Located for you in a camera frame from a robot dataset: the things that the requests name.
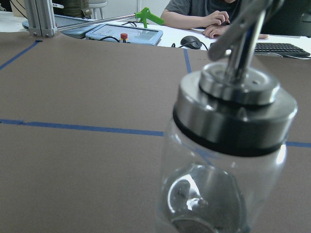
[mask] blue tape line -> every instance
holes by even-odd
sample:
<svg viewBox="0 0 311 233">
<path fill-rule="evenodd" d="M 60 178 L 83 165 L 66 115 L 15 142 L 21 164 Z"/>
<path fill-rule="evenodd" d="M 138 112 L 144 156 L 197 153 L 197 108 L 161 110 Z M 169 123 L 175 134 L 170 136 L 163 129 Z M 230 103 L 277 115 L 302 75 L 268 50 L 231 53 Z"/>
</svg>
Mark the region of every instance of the blue tape line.
<svg viewBox="0 0 311 233">
<path fill-rule="evenodd" d="M 305 147 L 305 148 L 311 148 L 311 143 L 305 143 L 305 142 L 286 142 L 286 145 L 288 147 Z"/>
<path fill-rule="evenodd" d="M 24 53 L 26 53 L 27 51 L 31 50 L 34 46 L 36 46 L 39 42 L 42 42 L 42 40 L 35 40 L 35 42 L 30 45 L 28 48 L 24 49 L 22 52 L 20 52 L 18 55 L 14 56 L 13 58 L 11 58 L 9 61 L 5 62 L 4 64 L 2 64 L 0 66 L 0 70 L 2 70 L 3 68 L 5 68 L 7 65 L 9 65 L 10 63 L 12 63 L 13 61 L 15 61 L 17 58 L 19 58 L 21 55 L 23 55 Z"/>
<path fill-rule="evenodd" d="M 188 50 L 187 49 L 183 49 L 184 50 L 184 57 L 185 57 L 185 62 L 186 62 L 186 68 L 187 68 L 187 73 L 191 73 L 191 65 L 190 65 L 190 61 L 189 61 L 189 56 L 188 56 Z"/>
<path fill-rule="evenodd" d="M 35 121 L 23 122 L 22 120 L 9 120 L 9 119 L 0 119 L 0 123 L 2 123 L 2 124 L 13 124 L 13 125 L 23 125 L 23 126 L 57 128 L 57 129 L 98 131 L 98 132 L 108 132 L 108 133 L 127 133 L 127 134 L 161 136 L 161 137 L 164 135 L 164 133 L 162 131 L 133 130 L 133 129 L 86 126 L 86 125 L 69 125 L 69 124 L 57 124 L 57 123 L 35 122 Z"/>
</svg>

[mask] keyboard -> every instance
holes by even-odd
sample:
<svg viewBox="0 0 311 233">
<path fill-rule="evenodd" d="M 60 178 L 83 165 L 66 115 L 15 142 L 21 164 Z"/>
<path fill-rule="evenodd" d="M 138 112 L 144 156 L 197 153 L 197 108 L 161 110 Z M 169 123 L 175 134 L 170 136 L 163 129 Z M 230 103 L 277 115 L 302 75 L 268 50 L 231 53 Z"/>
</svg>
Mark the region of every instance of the keyboard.
<svg viewBox="0 0 311 233">
<path fill-rule="evenodd" d="M 281 56 L 308 57 L 310 53 L 287 43 L 257 43 L 255 53 L 276 53 Z"/>
</svg>

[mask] black mouse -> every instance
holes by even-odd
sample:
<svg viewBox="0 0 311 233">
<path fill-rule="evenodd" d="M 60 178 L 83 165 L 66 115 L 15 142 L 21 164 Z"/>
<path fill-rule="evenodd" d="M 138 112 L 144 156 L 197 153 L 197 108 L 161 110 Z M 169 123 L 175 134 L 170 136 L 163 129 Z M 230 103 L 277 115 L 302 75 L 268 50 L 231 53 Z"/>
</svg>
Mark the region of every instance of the black mouse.
<svg viewBox="0 0 311 233">
<path fill-rule="evenodd" d="M 186 47 L 194 50 L 198 50 L 202 46 L 200 40 L 193 35 L 187 35 L 184 38 L 182 38 L 180 44 L 185 45 Z"/>
</svg>

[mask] tablet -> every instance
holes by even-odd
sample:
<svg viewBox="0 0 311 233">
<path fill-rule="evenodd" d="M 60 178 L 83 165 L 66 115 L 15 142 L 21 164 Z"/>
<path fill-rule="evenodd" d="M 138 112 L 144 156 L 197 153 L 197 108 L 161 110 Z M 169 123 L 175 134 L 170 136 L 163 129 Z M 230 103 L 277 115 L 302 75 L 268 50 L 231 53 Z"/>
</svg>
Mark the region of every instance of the tablet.
<svg viewBox="0 0 311 233">
<path fill-rule="evenodd" d="M 157 45 L 163 35 L 163 31 L 161 30 L 102 24 L 86 33 L 86 39 L 101 40 L 106 36 L 112 36 L 121 40 L 121 33 L 126 33 L 128 35 L 126 42 L 142 45 Z M 115 39 L 111 38 L 107 38 L 105 41 L 116 42 Z"/>
</svg>

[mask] clear glass bottle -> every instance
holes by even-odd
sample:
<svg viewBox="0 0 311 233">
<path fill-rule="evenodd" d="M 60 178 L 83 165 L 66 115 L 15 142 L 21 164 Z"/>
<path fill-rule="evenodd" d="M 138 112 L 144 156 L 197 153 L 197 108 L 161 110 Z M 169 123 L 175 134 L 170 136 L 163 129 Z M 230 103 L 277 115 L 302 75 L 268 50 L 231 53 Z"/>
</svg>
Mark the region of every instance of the clear glass bottle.
<svg viewBox="0 0 311 233">
<path fill-rule="evenodd" d="M 296 101 L 253 69 L 240 91 L 215 97 L 206 84 L 224 66 L 181 81 L 165 132 L 157 233 L 248 233 L 282 171 Z"/>
</svg>

